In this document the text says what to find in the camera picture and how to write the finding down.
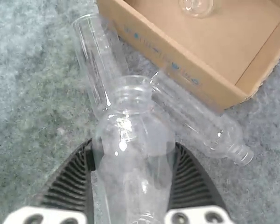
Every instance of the empty water bottle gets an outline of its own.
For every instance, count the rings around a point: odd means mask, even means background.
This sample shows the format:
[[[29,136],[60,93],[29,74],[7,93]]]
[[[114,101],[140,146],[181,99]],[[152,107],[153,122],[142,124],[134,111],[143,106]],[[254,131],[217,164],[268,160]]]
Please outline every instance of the empty water bottle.
[[[93,138],[98,178],[111,224],[161,224],[172,182],[175,136],[152,110],[150,79],[114,81],[112,106]]]
[[[99,14],[88,14],[72,24],[73,41],[92,110],[99,119],[111,105],[113,80],[128,74],[128,66],[114,25]]]
[[[206,156],[229,158],[247,165],[254,153],[243,141],[240,125],[226,114],[219,116],[184,90],[163,71],[151,79],[153,100],[170,114],[168,119],[180,134]]]

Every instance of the clear plastic bottle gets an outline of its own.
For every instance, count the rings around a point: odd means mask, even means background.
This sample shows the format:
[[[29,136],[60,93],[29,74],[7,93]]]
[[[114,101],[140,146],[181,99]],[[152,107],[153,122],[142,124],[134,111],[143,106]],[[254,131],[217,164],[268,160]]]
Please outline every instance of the clear plastic bottle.
[[[172,182],[175,135],[152,110],[149,78],[125,76],[114,86],[112,106],[93,138],[109,222],[160,224]]]
[[[99,119],[111,105],[109,84],[128,74],[128,66],[114,25],[99,14],[84,15],[72,24],[73,42],[94,115]]]
[[[209,16],[215,6],[217,6],[218,0],[178,0],[179,4],[184,12],[194,17],[206,17]]]
[[[254,153],[244,143],[240,125],[226,114],[219,116],[184,90],[163,71],[151,79],[153,100],[170,114],[175,130],[212,158],[229,158],[247,165]]]

